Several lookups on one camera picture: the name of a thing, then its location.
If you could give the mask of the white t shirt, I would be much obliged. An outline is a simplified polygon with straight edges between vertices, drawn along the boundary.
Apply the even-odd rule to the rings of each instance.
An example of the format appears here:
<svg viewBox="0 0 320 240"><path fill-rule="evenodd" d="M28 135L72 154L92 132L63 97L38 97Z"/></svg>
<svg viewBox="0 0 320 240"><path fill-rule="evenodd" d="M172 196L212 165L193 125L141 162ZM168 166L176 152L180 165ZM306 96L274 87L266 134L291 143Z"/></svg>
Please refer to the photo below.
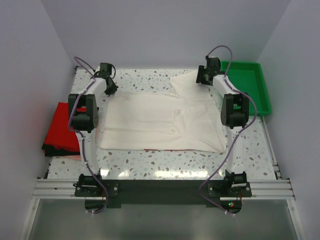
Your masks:
<svg viewBox="0 0 320 240"><path fill-rule="evenodd" d="M224 153L220 111L197 75L194 70L172 77L168 91L116 93L107 104L100 147Z"/></svg>

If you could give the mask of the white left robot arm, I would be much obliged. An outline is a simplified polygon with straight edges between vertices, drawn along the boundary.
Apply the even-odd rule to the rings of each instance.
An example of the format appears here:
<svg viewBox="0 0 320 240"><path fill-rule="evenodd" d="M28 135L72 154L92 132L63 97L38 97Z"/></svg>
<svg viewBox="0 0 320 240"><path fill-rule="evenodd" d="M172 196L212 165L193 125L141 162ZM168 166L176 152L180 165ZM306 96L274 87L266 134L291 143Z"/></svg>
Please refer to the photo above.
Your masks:
<svg viewBox="0 0 320 240"><path fill-rule="evenodd" d="M96 131L99 125L99 107L97 98L105 94L113 95L118 86L113 78L116 68L111 63L101 63L98 71L91 75L89 83L79 92L68 96L69 131L77 137L82 173L75 185L76 190L92 196L108 198L106 187L102 183L97 160Z"/></svg>

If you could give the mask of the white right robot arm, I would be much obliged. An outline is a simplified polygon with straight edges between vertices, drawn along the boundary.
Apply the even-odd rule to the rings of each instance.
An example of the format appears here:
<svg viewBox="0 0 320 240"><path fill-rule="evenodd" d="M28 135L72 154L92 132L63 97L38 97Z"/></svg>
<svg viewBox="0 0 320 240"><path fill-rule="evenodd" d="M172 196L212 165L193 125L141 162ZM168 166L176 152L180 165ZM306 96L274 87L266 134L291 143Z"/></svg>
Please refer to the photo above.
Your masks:
<svg viewBox="0 0 320 240"><path fill-rule="evenodd" d="M228 141L223 180L209 181L208 188L219 197L233 197L247 185L241 131L249 120L250 100L230 82L226 72L221 70L219 58L206 56L205 59L206 65L198 67L196 83L215 87L223 97L220 121L225 126Z"/></svg>

